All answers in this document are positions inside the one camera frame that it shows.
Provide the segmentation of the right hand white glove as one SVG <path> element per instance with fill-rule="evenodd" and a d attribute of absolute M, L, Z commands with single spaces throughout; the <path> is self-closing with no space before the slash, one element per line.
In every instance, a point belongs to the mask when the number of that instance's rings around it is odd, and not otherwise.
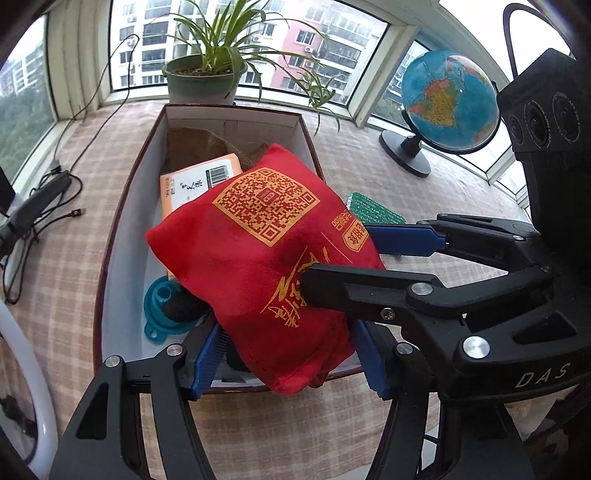
<path fill-rule="evenodd" d="M 541 425 L 557 401 L 564 400 L 576 386 L 533 399 L 506 403 L 505 408 L 511 416 L 522 441 Z"/>

